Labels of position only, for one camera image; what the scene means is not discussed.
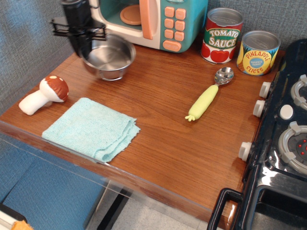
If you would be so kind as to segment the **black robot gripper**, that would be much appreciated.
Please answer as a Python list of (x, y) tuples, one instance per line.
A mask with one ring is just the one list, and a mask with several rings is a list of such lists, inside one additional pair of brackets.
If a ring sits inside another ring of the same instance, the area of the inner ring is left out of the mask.
[(92, 51), (92, 39), (106, 39), (106, 25), (92, 18), (92, 6), (87, 0), (61, 0), (60, 4), (64, 16), (51, 20), (53, 34), (68, 37), (75, 53), (87, 58)]

